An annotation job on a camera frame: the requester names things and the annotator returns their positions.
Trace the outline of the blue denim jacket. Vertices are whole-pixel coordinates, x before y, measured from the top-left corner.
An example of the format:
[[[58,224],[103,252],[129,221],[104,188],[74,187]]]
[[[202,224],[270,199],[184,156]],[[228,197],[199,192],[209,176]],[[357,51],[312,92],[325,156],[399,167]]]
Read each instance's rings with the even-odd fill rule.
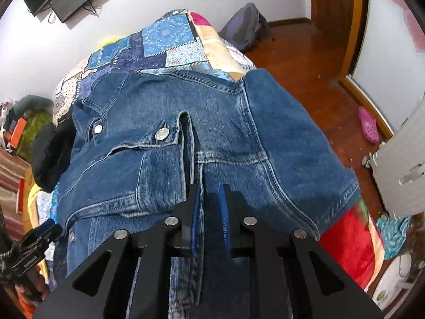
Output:
[[[272,228],[314,238],[360,196],[355,173],[263,69],[236,82],[194,71],[96,75],[72,120],[54,276],[65,279],[118,229],[163,220],[197,184],[194,254],[171,262],[170,318],[250,315],[249,261],[232,259],[224,243],[223,185]]]

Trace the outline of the yellow printed cloth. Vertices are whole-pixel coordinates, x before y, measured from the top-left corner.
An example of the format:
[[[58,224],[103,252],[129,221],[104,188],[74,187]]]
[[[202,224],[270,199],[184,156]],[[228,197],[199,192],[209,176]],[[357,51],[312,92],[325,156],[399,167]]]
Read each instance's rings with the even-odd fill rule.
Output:
[[[38,185],[36,184],[33,184],[28,194],[27,211],[28,211],[29,221],[32,228],[38,228],[40,225],[39,217],[37,213],[37,197],[38,197],[39,191],[40,191],[40,187],[38,187]],[[44,276],[47,284],[49,284],[48,267],[47,267],[46,261],[42,260],[40,263],[38,263],[38,267],[40,269],[39,273],[42,276]]]

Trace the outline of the red fleece blanket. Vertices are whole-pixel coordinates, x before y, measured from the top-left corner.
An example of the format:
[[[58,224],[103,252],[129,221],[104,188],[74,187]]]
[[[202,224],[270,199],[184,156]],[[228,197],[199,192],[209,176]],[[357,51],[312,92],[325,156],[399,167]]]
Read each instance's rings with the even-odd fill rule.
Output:
[[[319,244],[364,290],[377,278],[385,259],[382,236],[363,199],[321,235]]]

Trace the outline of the striped cloth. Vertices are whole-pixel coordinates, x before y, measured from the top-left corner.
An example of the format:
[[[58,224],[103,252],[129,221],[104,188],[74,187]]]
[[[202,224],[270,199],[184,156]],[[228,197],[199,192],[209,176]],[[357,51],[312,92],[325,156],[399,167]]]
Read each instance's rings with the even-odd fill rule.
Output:
[[[1,210],[6,232],[13,241],[24,234],[24,185],[30,165],[1,148]]]

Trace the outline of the black folded garment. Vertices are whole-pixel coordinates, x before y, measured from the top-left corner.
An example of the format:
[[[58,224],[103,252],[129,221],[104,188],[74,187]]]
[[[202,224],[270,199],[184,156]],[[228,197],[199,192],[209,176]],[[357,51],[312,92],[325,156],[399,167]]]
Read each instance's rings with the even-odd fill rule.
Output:
[[[69,167],[76,137],[72,110],[54,125],[44,125],[32,143],[31,168],[36,185],[44,192],[52,192],[61,175]]]

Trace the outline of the teal patterned cloth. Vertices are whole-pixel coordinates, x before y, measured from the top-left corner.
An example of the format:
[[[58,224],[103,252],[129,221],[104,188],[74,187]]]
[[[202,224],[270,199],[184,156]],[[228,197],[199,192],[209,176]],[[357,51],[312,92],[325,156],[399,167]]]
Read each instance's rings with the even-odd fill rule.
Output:
[[[382,237],[385,260],[398,255],[406,241],[410,223],[411,217],[390,218],[387,215],[381,215],[377,219],[376,226]]]

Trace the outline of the orange box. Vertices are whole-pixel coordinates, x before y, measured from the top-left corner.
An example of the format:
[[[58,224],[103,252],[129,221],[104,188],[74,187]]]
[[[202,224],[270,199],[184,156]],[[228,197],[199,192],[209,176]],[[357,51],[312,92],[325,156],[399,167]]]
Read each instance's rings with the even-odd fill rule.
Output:
[[[12,148],[17,148],[18,147],[19,141],[20,141],[20,139],[22,137],[22,134],[24,132],[24,129],[26,127],[26,124],[27,124],[27,121],[26,121],[25,118],[22,118],[21,117],[17,121],[17,123],[15,125],[15,128],[14,128],[14,131],[11,134],[10,141],[9,141],[9,145]]]

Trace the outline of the grey plush cushion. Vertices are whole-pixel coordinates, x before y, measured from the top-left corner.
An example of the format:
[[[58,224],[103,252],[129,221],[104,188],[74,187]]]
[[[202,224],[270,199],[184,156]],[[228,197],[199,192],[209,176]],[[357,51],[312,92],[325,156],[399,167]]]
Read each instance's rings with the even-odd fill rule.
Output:
[[[26,111],[44,110],[51,113],[53,111],[53,101],[51,99],[29,94],[21,98],[14,106],[14,113],[22,116]]]

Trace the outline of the pink croc shoe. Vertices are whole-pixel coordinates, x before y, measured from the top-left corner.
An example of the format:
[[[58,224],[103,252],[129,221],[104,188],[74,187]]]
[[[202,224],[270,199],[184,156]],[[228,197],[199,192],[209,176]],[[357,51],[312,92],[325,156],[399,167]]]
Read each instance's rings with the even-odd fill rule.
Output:
[[[365,107],[361,106],[357,111],[357,116],[365,139],[372,144],[379,143],[380,135],[377,129],[376,119],[373,115]]]

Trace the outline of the grey purple backpack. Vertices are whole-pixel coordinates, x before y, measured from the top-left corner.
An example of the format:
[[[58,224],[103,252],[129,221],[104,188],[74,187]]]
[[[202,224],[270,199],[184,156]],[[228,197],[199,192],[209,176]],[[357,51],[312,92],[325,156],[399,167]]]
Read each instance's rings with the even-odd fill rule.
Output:
[[[218,34],[241,53],[251,50],[263,39],[275,41],[268,21],[251,2],[239,9]]]

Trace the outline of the blue patchwork bedspread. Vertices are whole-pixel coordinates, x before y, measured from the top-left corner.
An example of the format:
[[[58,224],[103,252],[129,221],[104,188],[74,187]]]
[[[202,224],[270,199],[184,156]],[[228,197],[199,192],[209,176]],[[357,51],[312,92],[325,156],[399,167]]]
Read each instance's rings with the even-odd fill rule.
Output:
[[[202,15],[175,9],[139,32],[107,41],[73,67],[54,91],[53,124],[68,119],[73,103],[88,96],[94,79],[112,71],[196,71],[237,81],[255,68]]]

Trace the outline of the wooden door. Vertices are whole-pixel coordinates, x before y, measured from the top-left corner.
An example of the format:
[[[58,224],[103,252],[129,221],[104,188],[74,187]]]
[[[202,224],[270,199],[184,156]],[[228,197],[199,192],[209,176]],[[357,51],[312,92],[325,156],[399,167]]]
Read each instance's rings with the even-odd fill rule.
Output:
[[[311,21],[345,50],[339,77],[354,73],[366,27],[369,0],[311,0]]]

